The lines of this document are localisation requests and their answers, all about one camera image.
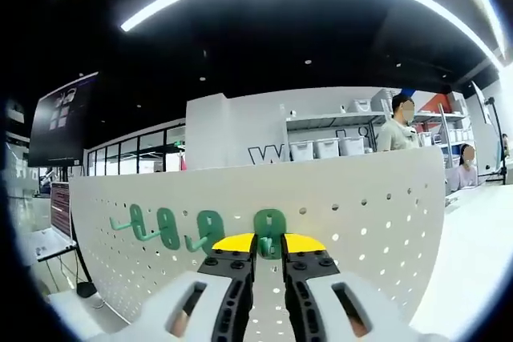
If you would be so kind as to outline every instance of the shelf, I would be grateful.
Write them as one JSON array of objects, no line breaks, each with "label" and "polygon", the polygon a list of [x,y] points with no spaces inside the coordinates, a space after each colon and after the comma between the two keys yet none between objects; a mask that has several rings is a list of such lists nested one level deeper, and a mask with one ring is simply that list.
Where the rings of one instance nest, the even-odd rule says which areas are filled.
[{"label": "shelf", "polygon": [[346,112],[345,114],[310,115],[287,118],[287,131],[319,130],[325,128],[383,124],[384,112]]},{"label": "shelf", "polygon": [[[445,114],[446,121],[448,123],[459,122],[462,119],[465,119],[465,115],[461,114]],[[434,112],[418,112],[414,116],[414,124],[415,123],[441,123],[442,122],[442,114],[436,114]]]},{"label": "shelf", "polygon": [[[469,140],[462,140],[460,142],[454,142],[454,143],[451,143],[450,145],[453,147],[453,146],[459,146],[461,144],[465,144],[465,143],[473,143],[474,140],[473,139],[469,139]],[[444,143],[444,144],[435,144],[434,146],[438,146],[440,148],[447,148],[448,145],[447,143]]]}]

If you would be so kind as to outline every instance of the ceiling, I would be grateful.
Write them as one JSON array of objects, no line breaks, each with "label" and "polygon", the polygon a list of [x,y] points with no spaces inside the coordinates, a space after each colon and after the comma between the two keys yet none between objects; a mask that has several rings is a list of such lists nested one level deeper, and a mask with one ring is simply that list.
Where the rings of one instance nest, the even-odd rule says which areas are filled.
[{"label": "ceiling", "polygon": [[[218,92],[460,91],[466,83],[454,84],[485,59],[459,30],[411,0],[183,0],[128,33],[121,22],[151,0],[6,1],[14,15],[6,79],[29,125],[44,94],[79,74],[101,72],[88,148],[183,118],[187,100]],[[454,4],[497,47],[469,0],[439,1]],[[489,66],[477,76],[488,85],[496,74]]]}]

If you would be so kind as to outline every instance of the white perforated panel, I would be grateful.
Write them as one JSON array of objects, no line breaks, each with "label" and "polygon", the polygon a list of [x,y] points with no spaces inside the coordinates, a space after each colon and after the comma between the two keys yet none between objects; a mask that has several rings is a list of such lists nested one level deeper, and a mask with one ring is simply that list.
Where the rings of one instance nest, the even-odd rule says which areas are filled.
[{"label": "white perforated panel", "polygon": [[[84,259],[100,294],[127,320],[143,301],[205,254],[191,253],[184,235],[197,240],[196,215],[220,213],[226,235],[253,232],[253,216],[276,208],[287,232],[319,239],[341,271],[367,278],[413,316],[426,290],[442,231],[442,153],[437,147],[355,157],[204,171],[87,177],[71,180],[72,212]],[[113,231],[109,216],[130,221],[143,209],[147,232],[158,230],[156,211],[176,217],[180,249],[160,237],[138,241],[129,227]],[[254,309],[247,341],[293,340],[285,310],[280,260],[256,263]]]}]

